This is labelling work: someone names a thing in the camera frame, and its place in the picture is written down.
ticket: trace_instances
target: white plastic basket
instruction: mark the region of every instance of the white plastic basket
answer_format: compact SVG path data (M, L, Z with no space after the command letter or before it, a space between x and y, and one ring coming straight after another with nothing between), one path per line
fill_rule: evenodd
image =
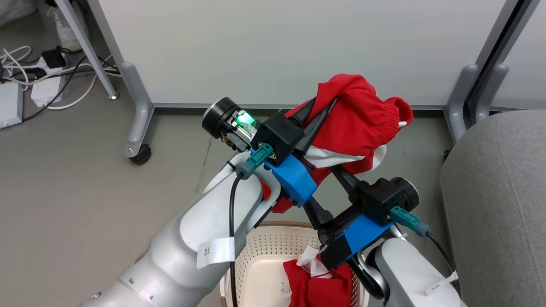
M235 260L239 307L273 307L288 281L283 262L297 259L307 246L318 249L317 232L308 223L262 222L246 238ZM222 307L232 306L229 272L220 281ZM366 307L369 294L353 275L351 307Z

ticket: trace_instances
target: metal table leg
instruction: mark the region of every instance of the metal table leg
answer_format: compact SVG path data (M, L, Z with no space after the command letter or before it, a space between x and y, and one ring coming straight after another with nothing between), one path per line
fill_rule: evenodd
M74 9L72 8L72 5L70 5L70 1L55 0L55 2L57 3L57 6L63 13L64 17L67 19L68 24L72 28L72 31L74 31L74 34L76 35L76 38L80 42L81 47L85 52L85 55L89 59L89 63L93 66L93 69L97 73L100 82L102 82L104 88L106 89L106 92L108 93L108 99L110 100L117 99L120 96L120 94L114 90L112 83L108 79L108 76L106 75L106 72L104 71L104 68L101 62L97 58L97 54L95 53L95 50L91 46L91 43L89 42L89 39L87 38L87 35L84 32L84 29L81 27L80 21L78 20L78 17L76 16Z
M135 100L135 119L131 130L127 145L123 154L137 164L145 163L150 157L147 151L150 148L147 144L143 144L144 136L152 119L154 106L150 101L148 93L144 89L144 84L140 79L137 68L130 62L123 62L119 65L120 72L123 75L125 84L129 94Z
M466 97L470 93L470 89L472 89L477 76L478 66L476 64L464 66L444 109L447 125L454 143L457 143L466 132L462 111Z

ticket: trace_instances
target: concrete floor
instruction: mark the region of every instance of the concrete floor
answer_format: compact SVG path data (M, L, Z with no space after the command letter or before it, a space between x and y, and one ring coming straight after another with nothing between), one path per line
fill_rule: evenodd
M33 31L41 23L35 13L0 28L0 48L32 45L37 55L55 47L54 32ZM96 26L92 21L90 25L99 55L107 56ZM75 77L63 101L79 97L91 76ZM0 130L0 297L5 306L76 306L100 291L233 154L200 128L202 111L185 110L158 115L153 156L143 166L131 164L122 150L134 104L122 80L111 79L121 94L116 101L107 100L97 83L72 108L46 111ZM26 97L25 116L36 110ZM421 196L414 212L432 225L446 247L437 179L443 151L451 146L441 116L418 117L388 145L383 163L359 176L372 182L401 176L413 182ZM331 177L315 196L334 215L349 204ZM267 220L307 219L302 210L292 208ZM431 242L414 235L409 239L447 273ZM200 304L213 306L219 306L217 289ZM382 304L374 301L370 306Z

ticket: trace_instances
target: white label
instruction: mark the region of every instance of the white label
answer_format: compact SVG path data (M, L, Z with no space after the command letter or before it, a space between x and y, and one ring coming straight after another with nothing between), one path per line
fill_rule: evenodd
M248 132L250 132L250 138L253 139L258 130L256 130L256 128L252 127L251 125L248 125L246 128L248 129Z
M436 293L439 289L441 289L444 285L447 285L448 283L459 279L459 276L457 276L457 271L454 271L449 277L442 279L441 281L435 283L434 285L428 287L425 290L426 296L431 296L434 293Z
M220 238L199 244L197 268L209 264L235 261L235 238Z
M292 294L292 289L290 289L290 283L288 281L281 281L281 295L282 294Z

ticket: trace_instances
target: white sneaker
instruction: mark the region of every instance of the white sneaker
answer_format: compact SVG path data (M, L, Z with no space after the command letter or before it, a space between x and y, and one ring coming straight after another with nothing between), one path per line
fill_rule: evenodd
M91 39L91 35L87 25L85 24L84 15L81 12L80 5L74 2L72 3L72 8L80 21L81 27L84 28L85 34L89 39ZM61 46L66 49L70 49L71 51L81 50L80 42L76 38L74 31L72 31L72 28L70 28L70 25L68 24L68 21L64 17L61 10L59 8L51 7L48 10L48 16L55 19L55 23L57 24L57 34L61 40Z

